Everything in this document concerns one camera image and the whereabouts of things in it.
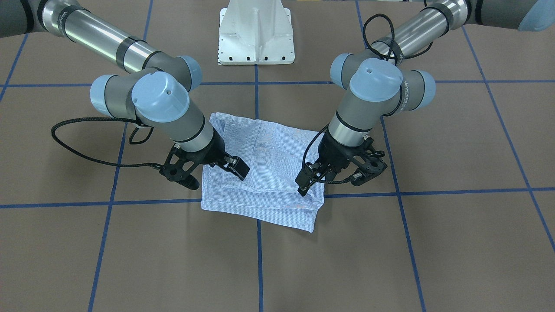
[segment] cloth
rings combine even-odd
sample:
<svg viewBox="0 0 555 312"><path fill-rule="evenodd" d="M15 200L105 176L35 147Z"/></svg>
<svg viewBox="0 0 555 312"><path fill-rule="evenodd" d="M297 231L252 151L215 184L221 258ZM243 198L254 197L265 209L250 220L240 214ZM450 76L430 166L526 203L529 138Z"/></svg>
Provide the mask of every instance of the cloth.
<svg viewBox="0 0 555 312"><path fill-rule="evenodd" d="M210 123L225 141L226 152L241 157L250 167L241 181L219 167L204 166L203 210L240 214L311 232L318 209L324 204L324 185L316 183L305 197L295 183L302 155L316 135L281 124L213 113ZM318 158L320 138L306 159Z"/></svg>

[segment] blue tape line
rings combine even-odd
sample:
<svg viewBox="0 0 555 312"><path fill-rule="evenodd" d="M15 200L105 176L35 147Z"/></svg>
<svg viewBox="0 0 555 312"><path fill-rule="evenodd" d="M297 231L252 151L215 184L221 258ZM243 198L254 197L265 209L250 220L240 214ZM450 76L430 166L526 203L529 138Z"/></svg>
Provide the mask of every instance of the blue tape line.
<svg viewBox="0 0 555 312"><path fill-rule="evenodd" d="M254 65L254 116L259 119L259 99L258 99L258 65Z"/></svg>
<svg viewBox="0 0 555 312"><path fill-rule="evenodd" d="M155 199L155 200L119 200L113 202L113 205L149 205L149 204L184 204L184 203L200 203L200 198L187 199Z"/></svg>
<svg viewBox="0 0 555 312"><path fill-rule="evenodd" d="M120 142L120 146L119 146L118 164L122 163L123 149L125 147L125 132L127 130L127 124L128 123L125 123L125 126L123 128L122 141ZM112 185L110 202L113 202L115 198L115 190L118 186L119 169L120 169L119 167L115 167L114 184ZM106 245L106 237L108 236L108 228L110 226L110 217L112 216L112 207L113 205L108 206L108 211L106 212L106 221L104 222L104 231L102 232L102 240L100 241L100 251L98 252L97 268L94 271L93 287L92 287L92 290L90 291L88 312L93 311L94 297L96 296L96 293L97 293L98 278L100 276L100 268L102 266L102 258L104 256L104 246Z"/></svg>
<svg viewBox="0 0 555 312"><path fill-rule="evenodd" d="M534 192L544 192L544 191L553 191L555 188L532 188Z"/></svg>
<svg viewBox="0 0 555 312"><path fill-rule="evenodd" d="M483 83L483 80L436 80L436 83ZM487 80L488 83L555 83L555 80ZM333 84L331 81L261 81L258 85ZM202 82L201 85L256 85L256 82ZM90 83L0 84L0 88L90 87Z"/></svg>
<svg viewBox="0 0 555 312"><path fill-rule="evenodd" d="M263 81L258 84L333 84L331 81Z"/></svg>
<svg viewBox="0 0 555 312"><path fill-rule="evenodd" d="M483 80L436 80L436 83L483 83Z"/></svg>
<svg viewBox="0 0 555 312"><path fill-rule="evenodd" d="M555 83L555 80L486 80L488 83Z"/></svg>
<svg viewBox="0 0 555 312"><path fill-rule="evenodd" d="M183 204L200 203L200 198L187 199L150 199L150 200L119 200L113 202L77 202L77 203L37 203L37 204L6 204L0 209L18 208L50 208L50 207L91 207L91 206L118 206L118 205L149 205L149 204Z"/></svg>
<svg viewBox="0 0 555 312"><path fill-rule="evenodd" d="M255 82L201 82L201 85L254 85Z"/></svg>
<svg viewBox="0 0 555 312"><path fill-rule="evenodd" d="M19 60L19 57L21 56L21 51L23 51L23 47L25 46L25 42L27 42L27 37L29 37L29 34L25 34L25 36L23 36L23 40L21 41L21 45L19 46L19 50L17 50L16 58L13 60L12 68L10 68L9 73L8 73L8 78L6 78L6 83L2 87L2 92L0 92L0 102L4 98L4 94L6 93L6 89L8 88L10 79L12 79L13 71L15 70L16 65L17 65L17 61Z"/></svg>
<svg viewBox="0 0 555 312"><path fill-rule="evenodd" d="M421 192L401 192L403 196L422 196L422 195L454 195L454 194L486 194L486 193L516 193L528 192L525 188L514 189L478 189L478 190L445 190L445 191L421 191Z"/></svg>
<svg viewBox="0 0 555 312"><path fill-rule="evenodd" d="M405 229L405 237L407 239L408 253L410 254L410 257L411 257L412 271L414 272L414 275L415 275L416 289L418 290L418 298L420 299L420 307L422 308L422 312L426 312L426 304L424 302L424 295L422 294L422 287L420 285L420 276L418 275L418 267L416 266L416 259L415 259L414 251L412 250L411 235L408 231L407 218L405 217L405 209L403 207L403 201L401 199L401 192L399 189L399 183L397 181L397 174L395 172L395 164L393 163L393 156L391 155L391 148L389 145L389 139L387 138L387 129L385 128L385 122L383 117L380 117L380 122L382 125L382 129L384 130L385 146L387 149L387 153L389 154L389 162L391 164L391 174L393 175L393 183L395 184L395 192L397 195L397 201L399 203L399 210L401 211L403 228Z"/></svg>
<svg viewBox="0 0 555 312"><path fill-rule="evenodd" d="M150 3L148 4L147 22L144 25L143 40L147 40L148 27L150 26L150 15L152 14L153 2L154 0L150 0Z"/></svg>
<svg viewBox="0 0 555 312"><path fill-rule="evenodd" d="M364 28L364 25L362 24L362 15L360 14L359 0L355 1L355 6L356 6L356 14L359 17L360 33L364 36L364 34L362 33L362 29ZM364 44L365 49L368 48L368 46L366 45L366 42L364 42L364 38L362 39L362 44Z"/></svg>
<svg viewBox="0 0 555 312"><path fill-rule="evenodd" d="M97 268L94 271L93 289L90 292L89 308L87 312L93 311L94 297L97 293L98 277L100 276L100 266L102 265L102 257L104 255L104 246L106 245L106 236L108 235L108 225L110 224L110 217L112 216L112 206L108 206L106 212L106 221L104 222L104 230L102 232L102 240L100 241L100 252L98 253Z"/></svg>
<svg viewBox="0 0 555 312"><path fill-rule="evenodd" d="M8 88L90 87L90 83L9 84Z"/></svg>
<svg viewBox="0 0 555 312"><path fill-rule="evenodd" d="M324 198L360 198L397 196L397 193L324 194Z"/></svg>
<svg viewBox="0 0 555 312"><path fill-rule="evenodd" d="M551 243L551 248L553 249L553 252L555 252L555 242L553 241L553 236L551 236L551 232L549 231L549 227L547 226L546 220L543 217L542 211L539 208L538 202L536 201L536 196L534 196L534 192L532 190L532 187L530 186L530 182L528 181L528 178L526 177L526 173L524 172L524 167L522 166L522 163L518 157L516 148L513 145L513 141L511 140L511 136L509 135L509 131L507 130L507 127L505 126L505 122L503 121L503 118L501 117L501 112L499 111L499 108L497 106L497 102L495 101L495 97L493 96L493 92L491 91L490 88L490 84L488 83L487 79L486 79L486 75L483 72L482 66L480 65L480 61L478 60L478 55L476 54L476 51L474 50L474 47L472 46L472 42L470 42L470 37L468 36L468 33L466 32L466 29L464 26L462 26L462 31L465 34L465 38L466 41L468 42L468 45L470 46L470 50L472 51L472 55L474 56L474 60L476 61L476 64L478 65L478 69L480 70L480 74L482 75L482 78L484 80L484 84L486 85L487 91L490 95L490 99L491 102L493 104L493 107L495 109L495 112L497 113L497 118L499 119L499 122L501 123L501 127L503 128L503 131L505 132L505 136L507 137L507 141L509 142L509 145L511 146L511 151L513 152L513 156L518 164L518 168L521 171L522 174L522 178L524 179L524 182L526 183L526 188L528 189L529 193L530 193L530 197L532 198L532 202L534 203L534 206L536 207L536 211L538 213L539 219L542 222L543 225L543 229L546 231L547 234L547 238L549 239L549 242Z"/></svg>
<svg viewBox="0 0 555 312"><path fill-rule="evenodd" d="M553 192L553 188L532 188L534 192ZM494 194L494 193L518 193L529 192L526 188L513 189L477 189L477 190L437 190L419 192L400 192L401 196L423 196L423 195L455 195L455 194ZM347 193L347 194L324 194L324 198L365 198L365 197L389 197L396 196L397 193ZM19 209L19 208L54 208L54 207L91 207L107 205L156 205L156 204L184 204L200 203L201 198L185 199L145 199L145 200L115 200L113 202L74 202L74 203L36 203L36 204L4 204L0 209Z"/></svg>
<svg viewBox="0 0 555 312"><path fill-rule="evenodd" d="M107 205L110 205L110 202L7 204L7 205L0 205L0 209L50 208L50 207L91 207L91 206L107 206Z"/></svg>
<svg viewBox="0 0 555 312"><path fill-rule="evenodd" d="M258 311L264 311L264 287L262 282L262 231L260 220L256 220L256 241L258 244Z"/></svg>

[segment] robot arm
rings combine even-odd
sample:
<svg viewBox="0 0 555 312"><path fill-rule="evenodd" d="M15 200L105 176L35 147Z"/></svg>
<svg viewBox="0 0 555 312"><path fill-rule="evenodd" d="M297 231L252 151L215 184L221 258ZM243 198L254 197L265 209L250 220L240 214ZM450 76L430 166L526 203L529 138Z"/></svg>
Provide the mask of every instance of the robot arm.
<svg viewBox="0 0 555 312"><path fill-rule="evenodd" d="M437 0L398 27L394 41L384 36L371 43L371 49L339 55L331 66L331 80L347 91L325 128L318 159L302 165L295 180L299 193L306 195L316 182L359 186L387 168L381 160L384 152L372 147L370 130L381 116L424 107L435 95L430 74L395 67L404 59L464 24L541 31L553 23L554 0ZM333 181L350 163L357 166L355 172Z"/></svg>
<svg viewBox="0 0 555 312"><path fill-rule="evenodd" d="M218 165L243 180L249 167L225 152L225 144L188 92L202 80L191 57L173 58L81 7L76 0L0 1L0 37L47 31L79 43L121 69L126 77L105 75L91 86L101 113L159 127L175 142L160 174L191 189L199 164ZM178 157L171 163L173 156ZM183 165L192 162L188 170Z"/></svg>

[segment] black cable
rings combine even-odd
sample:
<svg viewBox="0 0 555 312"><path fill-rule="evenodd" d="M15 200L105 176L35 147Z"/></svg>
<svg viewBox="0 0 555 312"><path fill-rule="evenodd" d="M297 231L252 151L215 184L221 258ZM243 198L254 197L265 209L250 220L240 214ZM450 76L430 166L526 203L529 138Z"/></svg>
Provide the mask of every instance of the black cable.
<svg viewBox="0 0 555 312"><path fill-rule="evenodd" d="M428 3L426 2L426 0L424 0L424 7L427 7L427 6L428 6ZM366 44L368 49L370 51L372 51L372 53L379 56L381 59L385 59L386 61L389 61L390 55L391 55L391 44L389 46L389 51L387 52L387 56L385 56L385 55L381 54L378 50L372 48L370 46L370 43L368 42L368 39L366 38L366 26L368 25L368 23L370 23L370 21L372 21L376 17L383 17L387 20L387 22L389 23L390 31L391 31L391 42L395 41L395 30L393 28L393 23L391 22L391 19L385 14L376 14L376 15L370 17L366 21L366 23L364 23L364 27L362 28L362 37L364 39L364 43ZM432 44L433 44L433 42L430 42L430 44L428 45L428 47L424 51L416 53L416 54L414 54L412 56L409 56L409 57L405 57L405 59L411 59L411 58L421 56L422 54L424 54L424 53L426 53L430 50L430 48L432 47Z"/></svg>
<svg viewBox="0 0 555 312"><path fill-rule="evenodd" d="M322 134L324 133L324 131L326 131L327 126L330 124L327 124L325 127L322 128L322 130L320 130L312 139L312 141L310 141L309 145L306 147L305 149L305 153L302 155L302 165L304 166L304 164L306 163L306 155L309 153L309 149L310 147L314 144L314 142L316 141L316 139ZM327 181L327 180L320 180L320 179L315 179L313 177L311 177L305 170L305 168L303 167L301 169L301 171L305 174L305 176L309 177L312 181L314 182L318 182L318 183L324 183L324 184L344 184L347 182L351 181L351 176L349 176L348 178L345 178L343 180L339 180L339 181Z"/></svg>
<svg viewBox="0 0 555 312"><path fill-rule="evenodd" d="M391 58L391 46L392 44L390 44L389 46L389 51L387 52L387 55L383 55L381 54L378 50L372 48L370 46L370 43L368 42L368 39L366 38L366 26L368 26L368 24L373 21L375 18L378 17L382 17L384 18L388 24L389 24L389 29L391 31L391 42L395 41L395 29L393 27L393 22L391 21L391 18L389 18L389 16L382 14L382 13L378 13L372 17L370 17L369 19L366 20L366 23L364 23L364 26L362 27L362 38L364 39L364 43L366 44L366 46L368 47L368 49L370 51L372 51L372 53L374 53L375 55L379 56L381 59L385 59L386 61L389 61L389 59Z"/></svg>
<svg viewBox="0 0 555 312"><path fill-rule="evenodd" d="M69 120L65 120L63 122L57 123L55 124L52 129L50 129L50 135L52 136L52 138L61 146L63 146L65 149L67 149L68 151L72 152L73 154L80 156L86 160L90 160L91 162L95 162L95 163L99 163L99 164L103 164L103 165L109 165L109 166L114 166L114 167L123 167L123 168L135 168L135 167L152 167L156 170L159 170L162 165L161 164L157 164L157 163L141 163L141 164L117 164L117 163L111 163L111 162L105 162L103 160L100 159L96 159L96 158L92 158L89 157L87 155L84 155L78 151L76 151L75 149L71 148L70 146L68 146L67 144L63 143L58 136L56 135L56 130L64 125L67 124L71 124L71 123L78 123L78 122L128 122L128 123L135 123L135 124L140 124L139 122L137 122L136 120L133 119L126 119L126 118L109 118L109 117L84 117L84 118L75 118L75 119L69 119Z"/></svg>
<svg viewBox="0 0 555 312"><path fill-rule="evenodd" d="M150 139L150 136L152 135L152 131L154 131L154 127L150 127L150 131L147 134L147 137L144 138L141 141L134 141L133 138L135 137L135 135L137 134L137 131L139 131L140 128L135 128L133 130L133 132L131 132L131 135L129 136L129 139L127 140L127 142L129 143L129 145L139 145L139 144L143 144L146 141L148 141L148 139Z"/></svg>
<svg viewBox="0 0 555 312"><path fill-rule="evenodd" d="M430 42L430 44L428 45L428 47L427 47L424 51L419 52L419 53L416 53L416 54L413 55L413 56L406 57L405 59L411 59L411 58L415 58L415 57L417 57L417 56L421 56L422 54L428 52L428 50L432 47L432 44L433 44L433 42Z"/></svg>

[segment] brown floor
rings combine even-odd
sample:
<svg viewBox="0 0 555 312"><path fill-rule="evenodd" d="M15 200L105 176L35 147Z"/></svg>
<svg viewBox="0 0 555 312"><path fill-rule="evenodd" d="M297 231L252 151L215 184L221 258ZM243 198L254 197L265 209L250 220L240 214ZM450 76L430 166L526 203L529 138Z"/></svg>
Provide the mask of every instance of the brown floor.
<svg viewBox="0 0 555 312"><path fill-rule="evenodd" d="M194 57L205 85L191 97L206 116L311 130L343 96L329 66L364 48L361 20L385 13L398 26L422 7L283 1L295 63L223 67L227 3L155 1L149 11L149 0L81 1L168 54ZM0 311L555 311L554 47L555 27L465 26L406 61L437 80L435 100L374 130L388 171L326 188L309 234L202 211L200 190L154 170L70 154L50 127L100 116L91 82L124 73L50 34L0 39ZM162 132L121 148L123 129L84 123L60 136L109 161L164 160Z"/></svg>

